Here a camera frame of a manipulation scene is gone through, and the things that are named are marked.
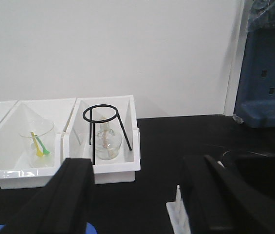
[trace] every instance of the black table surface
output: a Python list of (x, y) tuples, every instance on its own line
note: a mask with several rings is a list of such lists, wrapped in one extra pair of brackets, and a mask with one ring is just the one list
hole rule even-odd
[[(173, 234), (165, 204), (175, 201), (182, 158), (230, 150), (275, 153), (275, 128), (251, 129), (225, 116), (138, 119), (141, 171), (135, 182), (101, 184), (94, 189), (90, 219), (99, 234)], [(0, 224), (40, 188), (0, 189)]]

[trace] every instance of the glass flask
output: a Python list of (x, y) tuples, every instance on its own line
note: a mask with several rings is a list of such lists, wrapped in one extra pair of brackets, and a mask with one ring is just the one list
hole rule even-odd
[(110, 160), (118, 156), (122, 143), (119, 132), (111, 129), (109, 123), (100, 123), (100, 131), (95, 136), (95, 155), (102, 160)]

